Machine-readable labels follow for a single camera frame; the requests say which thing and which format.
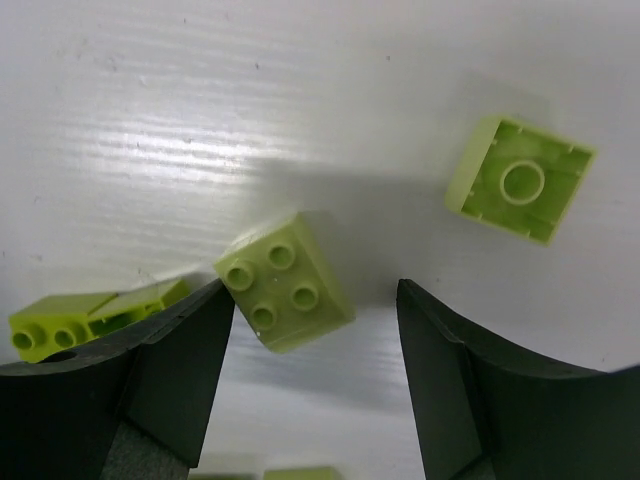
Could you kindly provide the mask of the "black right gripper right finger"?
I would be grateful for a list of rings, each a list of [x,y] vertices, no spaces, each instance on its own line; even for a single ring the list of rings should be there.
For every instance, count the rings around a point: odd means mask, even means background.
[[[528,350],[410,279],[396,311],[427,478],[638,477],[637,367],[601,372]]]

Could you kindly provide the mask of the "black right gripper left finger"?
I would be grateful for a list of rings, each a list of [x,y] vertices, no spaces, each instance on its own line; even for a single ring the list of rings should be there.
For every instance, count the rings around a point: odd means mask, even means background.
[[[234,301],[212,281],[167,310],[1,368],[5,479],[184,479],[197,467]]]

